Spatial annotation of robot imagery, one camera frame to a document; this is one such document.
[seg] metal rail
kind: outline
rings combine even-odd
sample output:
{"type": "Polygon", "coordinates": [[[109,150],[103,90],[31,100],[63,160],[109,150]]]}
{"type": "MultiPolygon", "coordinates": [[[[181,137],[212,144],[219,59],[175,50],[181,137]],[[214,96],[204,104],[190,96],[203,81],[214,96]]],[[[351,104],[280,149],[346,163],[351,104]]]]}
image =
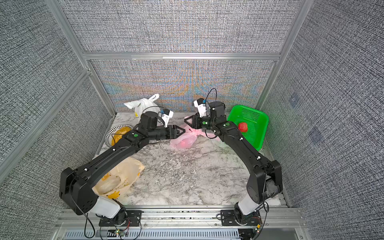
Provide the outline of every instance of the metal rail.
{"type": "Polygon", "coordinates": [[[96,72],[94,71],[91,64],[87,62],[87,60],[83,57],[83,47],[81,46],[79,40],[76,37],[76,34],[74,33],[71,25],[68,22],[67,17],[65,16],[63,9],[61,8],[60,4],[57,2],[57,0],[45,0],[47,6],[50,8],[51,13],[55,17],[57,23],[59,24],[61,30],[63,31],[65,37],[67,38],[68,42],[70,43],[74,53],[76,54],[77,58],[79,59],[79,62],[83,66],[84,69],[90,70],[91,75],[90,79],[92,81],[92,84],[98,93],[100,99],[104,103],[106,109],[108,110],[109,114],[114,117],[116,115],[116,110],[114,108],[114,105],[109,98],[107,92],[105,91],[99,77],[97,76],[96,72]]]}
{"type": "MultiPolygon", "coordinates": [[[[143,228],[220,228],[221,221],[216,216],[221,209],[233,209],[233,206],[126,206],[127,210],[142,210],[143,228]]],[[[264,219],[265,212],[260,210],[264,219]]],[[[95,214],[88,217],[97,225],[100,218],[95,214]]],[[[64,209],[55,229],[83,229],[84,216],[76,215],[71,209],[64,209]]],[[[306,228],[298,208],[274,208],[267,213],[265,228],[306,228]]]]}
{"type": "Polygon", "coordinates": [[[85,52],[86,60],[129,59],[129,60],[279,60],[279,53],[103,53],[85,52]]]}

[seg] aluminum frame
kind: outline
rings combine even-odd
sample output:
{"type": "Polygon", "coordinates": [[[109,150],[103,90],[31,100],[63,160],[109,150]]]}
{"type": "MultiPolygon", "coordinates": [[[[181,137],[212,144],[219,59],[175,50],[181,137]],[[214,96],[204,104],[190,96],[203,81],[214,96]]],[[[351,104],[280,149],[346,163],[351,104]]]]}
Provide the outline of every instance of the aluminum frame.
{"type": "Polygon", "coordinates": [[[77,88],[90,74],[90,71],[84,69],[75,80],[64,90],[60,97],[51,105],[51,107],[41,116],[41,118],[31,127],[27,134],[20,140],[12,151],[0,162],[0,183],[8,176],[12,169],[19,163],[22,157],[27,153],[33,143],[43,133],[45,128],[56,117],[64,104],[73,96],[77,88]]]}
{"type": "Polygon", "coordinates": [[[279,60],[279,53],[128,53],[128,52],[84,52],[86,60],[279,60]]]}
{"type": "Polygon", "coordinates": [[[297,34],[299,33],[299,30],[300,30],[301,26],[303,25],[304,19],[306,18],[308,11],[311,8],[313,2],[314,2],[314,0],[303,0],[303,2],[301,3],[300,8],[299,8],[299,10],[295,16],[295,21],[293,22],[291,29],[288,32],[287,38],[286,38],[284,45],[283,45],[283,48],[281,50],[281,58],[273,66],[271,74],[269,75],[269,78],[264,85],[264,88],[260,94],[260,97],[257,99],[255,109],[257,109],[257,110],[262,109],[263,104],[264,104],[266,98],[268,97],[268,94],[271,91],[271,88],[272,88],[273,84],[275,83],[281,68],[284,65],[284,61],[287,58],[288,53],[291,50],[293,43],[295,42],[297,34]]]}
{"type": "MultiPolygon", "coordinates": [[[[142,210],[143,229],[239,229],[251,228],[249,226],[225,227],[216,215],[222,209],[233,209],[233,205],[129,205],[127,210],[142,210]]],[[[260,210],[260,215],[265,217],[265,212],[260,210]]],[[[95,214],[89,214],[89,219],[96,226],[100,220],[95,214]]],[[[76,215],[71,209],[64,209],[55,225],[51,235],[52,240],[61,240],[69,230],[84,231],[84,216],[76,215]]],[[[310,240],[305,234],[306,222],[298,208],[270,207],[265,228],[294,228],[298,236],[304,236],[304,240],[310,240]]]]}
{"type": "Polygon", "coordinates": [[[79,59],[79,62],[83,66],[84,69],[89,69],[91,71],[91,81],[92,84],[98,93],[100,99],[103,101],[106,109],[108,110],[109,114],[111,116],[116,115],[116,110],[114,108],[114,105],[109,98],[107,92],[105,91],[105,88],[103,87],[103,84],[101,83],[99,77],[97,76],[96,72],[94,71],[92,65],[87,62],[86,59],[83,57],[83,47],[81,46],[79,40],[76,37],[76,34],[74,33],[71,25],[69,24],[67,17],[65,16],[63,9],[61,8],[60,4],[57,2],[57,0],[45,0],[47,6],[51,10],[51,13],[55,17],[57,23],[59,24],[61,30],[63,31],[65,37],[67,38],[68,42],[70,43],[74,53],[76,54],[77,58],[79,59]]]}

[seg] yellow plastic bag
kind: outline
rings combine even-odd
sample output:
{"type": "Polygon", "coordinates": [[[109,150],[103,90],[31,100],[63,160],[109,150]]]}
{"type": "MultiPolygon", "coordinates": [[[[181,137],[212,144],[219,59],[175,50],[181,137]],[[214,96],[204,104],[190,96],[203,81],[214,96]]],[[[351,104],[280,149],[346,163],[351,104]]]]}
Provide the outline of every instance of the yellow plastic bag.
{"type": "Polygon", "coordinates": [[[127,157],[102,177],[92,190],[99,196],[117,199],[132,186],[143,170],[144,165],[139,160],[127,157]]]}

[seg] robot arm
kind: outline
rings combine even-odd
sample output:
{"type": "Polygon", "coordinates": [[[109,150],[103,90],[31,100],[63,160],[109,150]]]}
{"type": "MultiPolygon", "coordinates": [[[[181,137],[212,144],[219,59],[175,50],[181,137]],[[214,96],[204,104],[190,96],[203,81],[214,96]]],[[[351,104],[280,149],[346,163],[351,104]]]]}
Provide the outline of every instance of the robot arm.
{"type": "Polygon", "coordinates": [[[283,190],[281,166],[260,154],[241,134],[238,127],[227,121],[225,104],[216,101],[209,104],[210,115],[198,113],[184,121],[195,129],[211,129],[216,136],[228,144],[247,167],[250,177],[247,183],[248,194],[235,205],[235,218],[240,224],[248,222],[253,211],[266,199],[274,197],[283,190]],[[271,186],[267,191],[266,184],[271,186]]]}
{"type": "Polygon", "coordinates": [[[112,219],[116,224],[125,218],[125,208],[117,201],[99,197],[92,187],[118,163],[138,152],[150,140],[175,139],[185,132],[177,125],[157,126],[161,119],[155,112],[142,114],[137,130],[127,132],[107,151],[77,169],[61,173],[60,198],[77,214],[93,212],[112,219]]]}

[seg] red object in bag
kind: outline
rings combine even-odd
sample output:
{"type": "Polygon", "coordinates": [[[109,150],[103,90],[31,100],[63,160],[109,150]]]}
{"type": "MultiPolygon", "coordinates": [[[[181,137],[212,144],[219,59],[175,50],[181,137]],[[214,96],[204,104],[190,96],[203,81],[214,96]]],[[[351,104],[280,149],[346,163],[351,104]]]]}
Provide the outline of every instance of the red object in bag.
{"type": "Polygon", "coordinates": [[[239,123],[239,130],[240,132],[247,132],[248,131],[248,124],[246,122],[239,123]]]}

